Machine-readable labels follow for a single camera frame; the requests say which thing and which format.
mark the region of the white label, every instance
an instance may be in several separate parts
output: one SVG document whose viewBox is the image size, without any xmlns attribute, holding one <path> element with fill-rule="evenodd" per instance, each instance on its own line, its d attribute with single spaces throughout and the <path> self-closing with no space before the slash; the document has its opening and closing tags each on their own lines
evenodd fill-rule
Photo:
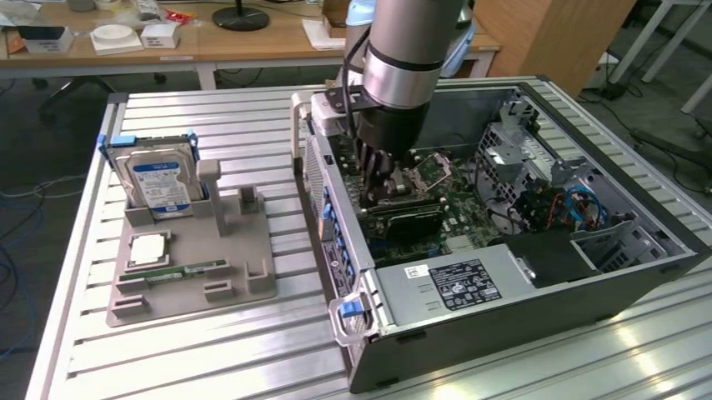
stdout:
<svg viewBox="0 0 712 400">
<path fill-rule="evenodd" d="M 190 206 L 188 190 L 177 181 L 177 162 L 136 165 L 133 173 L 148 208 L 160 213 L 173 213 Z"/>
<path fill-rule="evenodd" d="M 204 271 L 204 267 L 183 267 L 186 273 L 200 273 Z"/>
<path fill-rule="evenodd" d="M 161 56 L 160 61 L 188 61 L 192 60 L 192 56 Z"/>
<path fill-rule="evenodd" d="M 415 265 L 414 267 L 406 267 L 403 271 L 405 276 L 409 277 L 409 279 L 429 276 L 427 264 Z"/>
<path fill-rule="evenodd" d="M 157 277 L 147 277 L 145 281 L 151 283 L 156 283 L 156 282 L 171 281 L 171 280 L 182 279 L 182 278 L 183 278 L 183 275 L 179 273 L 167 273 L 165 275 L 159 275 Z"/>
</svg>

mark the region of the hard drive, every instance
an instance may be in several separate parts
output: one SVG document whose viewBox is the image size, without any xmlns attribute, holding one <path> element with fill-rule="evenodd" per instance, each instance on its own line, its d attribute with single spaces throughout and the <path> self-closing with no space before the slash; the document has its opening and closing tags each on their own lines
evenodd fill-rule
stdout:
<svg viewBox="0 0 712 400">
<path fill-rule="evenodd" d="M 132 208 L 148 208 L 156 220 L 192 215 L 190 203 L 204 199 L 196 176 L 195 134 L 117 136 L 99 149 L 121 181 Z"/>
</svg>

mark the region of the blue hard drive label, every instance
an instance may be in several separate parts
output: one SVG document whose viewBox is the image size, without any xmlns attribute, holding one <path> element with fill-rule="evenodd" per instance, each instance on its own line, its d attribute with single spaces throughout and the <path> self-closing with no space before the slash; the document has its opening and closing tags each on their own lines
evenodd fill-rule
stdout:
<svg viewBox="0 0 712 400">
<path fill-rule="evenodd" d="M 450 311 L 502 298 L 479 260 L 429 270 L 445 307 Z"/>
<path fill-rule="evenodd" d="M 135 165 L 132 169 L 151 210 L 173 213 L 190 207 L 188 190 L 177 180 L 182 173 L 177 162 Z"/>
</svg>

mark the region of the red cable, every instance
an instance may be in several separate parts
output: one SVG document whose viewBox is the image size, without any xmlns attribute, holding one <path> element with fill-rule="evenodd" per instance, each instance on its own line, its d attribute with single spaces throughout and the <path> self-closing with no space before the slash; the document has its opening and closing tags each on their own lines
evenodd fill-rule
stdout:
<svg viewBox="0 0 712 400">
<path fill-rule="evenodd" d="M 554 197 L 554 201 L 552 202 L 552 209 L 549 210 L 549 220 L 546 221 L 546 229 L 552 226 L 552 219 L 554 218 L 554 208 L 556 208 L 556 200 L 561 197 L 561 194 L 558 193 Z"/>
</svg>

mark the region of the desk lamp base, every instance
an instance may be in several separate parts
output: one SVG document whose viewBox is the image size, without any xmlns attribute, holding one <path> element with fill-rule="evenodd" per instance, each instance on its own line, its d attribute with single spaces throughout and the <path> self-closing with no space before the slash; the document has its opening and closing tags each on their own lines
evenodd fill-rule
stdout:
<svg viewBox="0 0 712 400">
<path fill-rule="evenodd" d="M 270 25 L 270 15 L 255 8 L 243 7 L 243 12 L 238 13 L 236 7 L 227 7 L 212 13 L 212 22 L 231 31 L 248 32 Z"/>
</svg>

